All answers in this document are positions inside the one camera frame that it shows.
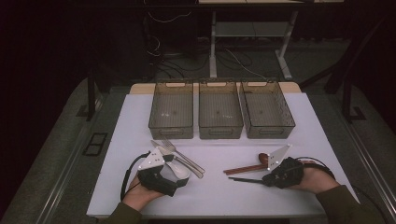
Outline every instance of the sleeve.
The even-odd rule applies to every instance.
[[[138,223],[142,215],[125,203],[119,203],[116,210],[101,224],[135,224]]]
[[[359,204],[344,185],[321,192],[317,198],[329,224],[373,224],[382,221],[373,211]]]

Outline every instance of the wire mesh basket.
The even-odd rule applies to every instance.
[[[148,127],[153,139],[193,138],[192,79],[159,79]]]
[[[295,122],[276,79],[245,78],[241,87],[247,138],[288,138]]]
[[[236,83],[230,78],[201,78],[199,133],[201,139],[237,139],[242,128]]]

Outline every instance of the fork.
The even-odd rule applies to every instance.
[[[163,144],[165,145],[165,147],[171,151],[171,152],[176,152],[178,155],[180,155],[184,160],[186,160],[190,165],[192,165],[193,167],[195,167],[197,170],[199,170],[202,174],[205,172],[204,168],[202,168],[201,166],[199,166],[197,163],[193,162],[192,160],[190,160],[188,157],[186,157],[185,155],[183,155],[183,153],[181,153],[180,151],[177,151],[175,145],[173,145],[168,139],[164,138],[163,139]]]

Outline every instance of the white tabletop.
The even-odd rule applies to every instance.
[[[113,212],[120,202],[125,171],[137,156],[153,149],[148,127],[152,97],[152,94],[126,96],[92,195],[88,216],[108,217]],[[173,143],[205,168],[205,176],[199,179],[191,174],[187,186],[177,189],[174,197],[164,196],[149,204],[142,211],[144,218],[324,216],[313,194],[235,182],[222,172],[258,164],[259,153],[270,153],[286,144],[292,144],[287,156],[307,156],[323,161],[332,169],[338,182],[353,193],[306,94],[285,93],[296,127],[288,139],[278,140],[247,139],[245,129],[240,139],[201,140],[196,125],[198,96],[194,94],[194,97],[194,138],[173,140]],[[234,176],[260,179],[266,174],[267,171],[259,171]]]

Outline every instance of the knife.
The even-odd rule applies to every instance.
[[[180,162],[181,164],[183,164],[184,166],[186,166],[187,168],[189,168],[196,176],[198,176],[198,178],[202,178],[204,177],[204,174],[201,173],[199,170],[195,169],[194,167],[192,167],[187,161],[184,161],[183,159],[181,159],[180,157],[176,156],[175,154],[173,154],[171,151],[169,151],[168,149],[166,149],[165,147],[161,146],[160,144],[156,143],[155,141],[151,140],[151,144],[155,147],[158,148],[161,153],[165,156],[165,155],[173,155],[174,156],[174,160]]]

